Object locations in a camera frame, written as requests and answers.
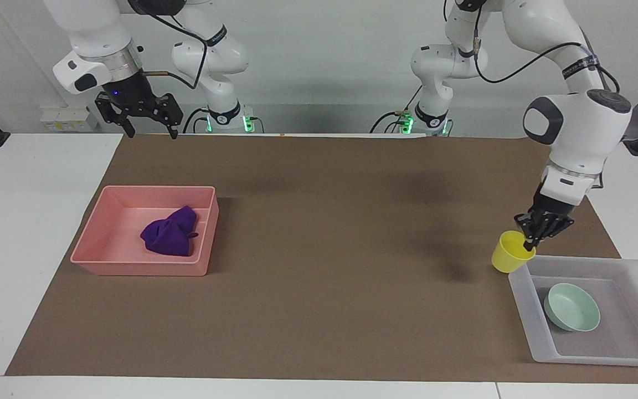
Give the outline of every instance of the power outlet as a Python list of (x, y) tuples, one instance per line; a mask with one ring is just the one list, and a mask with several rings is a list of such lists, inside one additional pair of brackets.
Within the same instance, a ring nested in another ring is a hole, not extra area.
[(87, 108), (60, 108), (43, 109), (41, 124), (50, 132), (92, 132), (99, 122)]

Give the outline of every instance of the brown paper mat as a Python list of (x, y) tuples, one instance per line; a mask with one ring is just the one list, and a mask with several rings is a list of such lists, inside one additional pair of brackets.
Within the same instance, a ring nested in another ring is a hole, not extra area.
[[(101, 187), (218, 189), (210, 274), (96, 277), (68, 254), (7, 375), (638, 383), (638, 368), (535, 363), (489, 265), (547, 154), (525, 139), (124, 139)], [(619, 257), (588, 202), (574, 217), (540, 253)]]

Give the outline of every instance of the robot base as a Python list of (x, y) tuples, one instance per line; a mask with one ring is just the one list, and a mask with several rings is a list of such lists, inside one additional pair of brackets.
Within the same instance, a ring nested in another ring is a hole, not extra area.
[(218, 124), (212, 117), (208, 116), (208, 123), (205, 127), (205, 133), (213, 134), (237, 134), (237, 133), (255, 133), (255, 121), (253, 121), (253, 108), (243, 106), (241, 114), (236, 116), (238, 121), (232, 121), (228, 125)]
[[(409, 114), (408, 116), (403, 116), (403, 118), (400, 119), (401, 124), (405, 126), (408, 119), (412, 121), (413, 117), (410, 116)], [(418, 134), (426, 134), (427, 136), (433, 136), (433, 137), (450, 137), (451, 129), (454, 126), (454, 121), (452, 119), (445, 119), (445, 121), (441, 123), (440, 126), (436, 127), (436, 129), (433, 129), (433, 128), (428, 129), (428, 127), (422, 121), (414, 122), (411, 125), (412, 125), (412, 128), (410, 131), (408, 131), (407, 134), (418, 133)]]

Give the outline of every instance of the translucent plastic tray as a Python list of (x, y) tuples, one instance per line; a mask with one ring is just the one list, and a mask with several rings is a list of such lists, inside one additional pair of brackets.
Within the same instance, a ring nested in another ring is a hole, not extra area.
[[(535, 361), (638, 366), (638, 260), (536, 256), (509, 281)], [(597, 329), (567, 332), (547, 320), (543, 299), (557, 283), (592, 295)]]

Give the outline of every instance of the green led light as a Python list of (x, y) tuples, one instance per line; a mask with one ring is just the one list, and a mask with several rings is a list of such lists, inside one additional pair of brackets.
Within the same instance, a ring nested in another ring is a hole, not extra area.
[(442, 137), (450, 137), (451, 129), (454, 126), (454, 121), (452, 119), (448, 119), (445, 122), (445, 126), (443, 126), (443, 131), (440, 133)]
[(253, 122), (247, 116), (243, 116), (243, 119), (245, 120), (245, 133), (250, 133), (253, 131)]
[(413, 124), (415, 122), (413, 121), (413, 117), (408, 115), (408, 119), (406, 121), (403, 121), (403, 134), (410, 134), (410, 132), (413, 131)]

